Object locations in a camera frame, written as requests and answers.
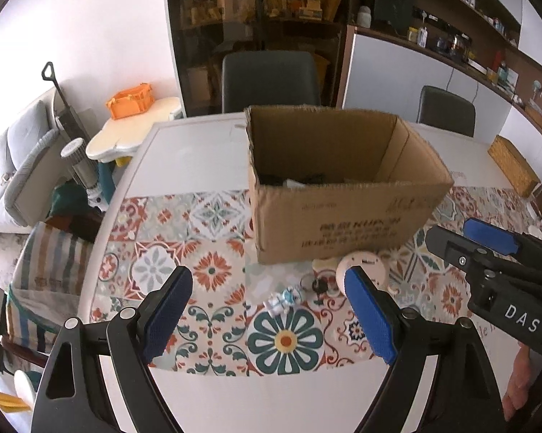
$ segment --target blue gripper pad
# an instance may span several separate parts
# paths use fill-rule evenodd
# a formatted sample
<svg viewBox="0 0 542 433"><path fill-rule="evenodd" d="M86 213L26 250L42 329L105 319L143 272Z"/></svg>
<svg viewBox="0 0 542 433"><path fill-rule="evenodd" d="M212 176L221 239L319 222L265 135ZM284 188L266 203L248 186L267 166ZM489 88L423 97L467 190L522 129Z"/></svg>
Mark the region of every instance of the blue gripper pad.
<svg viewBox="0 0 542 433"><path fill-rule="evenodd" d="M513 234L474 218L467 219L463 224L463 235L502 255L515 254L519 250Z"/></svg>
<svg viewBox="0 0 542 433"><path fill-rule="evenodd" d="M174 332L182 312L185 310L186 304L193 293L191 271L186 267L177 267L165 282L163 288L151 292L147 295L147 298L152 293L156 293L161 300L144 328L142 340L142 346L144 347L143 361L147 364L153 358L163 354L169 338Z"/></svg>
<svg viewBox="0 0 542 433"><path fill-rule="evenodd" d="M374 297L377 288L370 280L367 285L355 268L350 268L345 273L345 294L359 319L371 350L383 358L385 363L391 365L397 357L397 349L393 343L393 330Z"/></svg>

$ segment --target sofa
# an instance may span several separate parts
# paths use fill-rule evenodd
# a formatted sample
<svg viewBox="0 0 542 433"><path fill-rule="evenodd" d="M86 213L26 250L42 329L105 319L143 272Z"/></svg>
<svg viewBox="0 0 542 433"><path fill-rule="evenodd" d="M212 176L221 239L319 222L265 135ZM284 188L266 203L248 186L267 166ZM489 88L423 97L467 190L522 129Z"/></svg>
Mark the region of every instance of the sofa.
<svg viewBox="0 0 542 433"><path fill-rule="evenodd" d="M68 142L56 124L62 109L52 88L0 135L0 232L30 233L47 217L52 191L72 177L60 156Z"/></svg>

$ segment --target white letter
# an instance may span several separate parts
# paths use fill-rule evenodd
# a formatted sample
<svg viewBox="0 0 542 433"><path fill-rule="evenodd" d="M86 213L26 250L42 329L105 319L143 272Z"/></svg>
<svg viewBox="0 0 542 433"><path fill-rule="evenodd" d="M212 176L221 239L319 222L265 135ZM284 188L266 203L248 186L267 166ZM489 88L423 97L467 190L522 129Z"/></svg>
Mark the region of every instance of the white letter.
<svg viewBox="0 0 542 433"><path fill-rule="evenodd" d="M538 327L537 327L538 324L539 324L539 319L534 319L534 320L532 321L532 326L531 326L531 327L528 327L528 330L529 330L530 332L535 332L536 329L538 328Z"/></svg>
<svg viewBox="0 0 542 433"><path fill-rule="evenodd" d="M519 324L521 322L521 326L523 327L526 323L526 316L527 312L524 312L524 315L516 321L516 324Z"/></svg>
<svg viewBox="0 0 542 433"><path fill-rule="evenodd" d="M514 306L513 304L510 304L510 307L506 311L506 318L511 319L515 313L516 313L516 306Z"/></svg>

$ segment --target silver bolt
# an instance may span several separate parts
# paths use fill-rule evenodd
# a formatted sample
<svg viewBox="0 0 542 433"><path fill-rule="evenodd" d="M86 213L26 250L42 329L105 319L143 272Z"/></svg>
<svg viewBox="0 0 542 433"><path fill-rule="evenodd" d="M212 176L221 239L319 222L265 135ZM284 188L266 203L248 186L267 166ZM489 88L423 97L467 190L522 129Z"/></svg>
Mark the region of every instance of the silver bolt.
<svg viewBox="0 0 542 433"><path fill-rule="evenodd" d="M462 327L465 327L466 329L471 329L474 326L474 323L469 318L461 318L459 320L459 323Z"/></svg>
<svg viewBox="0 0 542 433"><path fill-rule="evenodd" d="M403 308L402 309L402 316L406 319L413 320L417 317L418 312L415 311L413 308Z"/></svg>
<svg viewBox="0 0 542 433"><path fill-rule="evenodd" d="M121 319L130 319L134 317L135 314L136 311L134 310L134 308L124 308L121 311Z"/></svg>
<svg viewBox="0 0 542 433"><path fill-rule="evenodd" d="M73 329L78 325L78 319L77 318L70 318L64 323L64 327L67 329Z"/></svg>

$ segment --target table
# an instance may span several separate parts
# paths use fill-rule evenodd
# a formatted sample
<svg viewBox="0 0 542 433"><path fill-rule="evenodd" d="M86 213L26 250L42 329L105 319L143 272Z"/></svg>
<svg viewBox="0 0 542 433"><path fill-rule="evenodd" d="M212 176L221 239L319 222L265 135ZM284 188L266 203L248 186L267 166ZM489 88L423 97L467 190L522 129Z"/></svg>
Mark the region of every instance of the table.
<svg viewBox="0 0 542 433"><path fill-rule="evenodd" d="M308 298L289 320L282 318L282 326L261 308L270 291L305 281L313 269L311 263L263 267L254 260L244 124L242 114L226 114L153 126L101 226L79 316L111 318L137 305L175 262L187 265L195 277L192 300L165 355L151 368L185 431L217 425L223 431L272 432L276 423L260 420L270 412L281 415L289 431L353 431L386 366L370 359L362 330L338 292ZM523 231L529 217L487 154L488 145L416 128L454 172L456 187L423 231L381 256L394 263L390 276L400 290L400 306L452 322L469 315L467 288L461 273L427 252L425 229L434 223L461 229L465 217L476 216ZM498 361L494 371L503 392L517 344L472 319L492 363ZM434 364L428 361L422 386L427 383L429 390ZM119 424L134 431L112 364L105 357L101 362ZM426 393L416 397L407 429L415 429L425 399Z"/></svg>
<svg viewBox="0 0 542 433"><path fill-rule="evenodd" d="M177 97L157 99L147 112L123 119L106 121L102 129L88 142L87 156L102 163L132 156L144 141L151 127L166 122L169 115L182 115L181 100Z"/></svg>

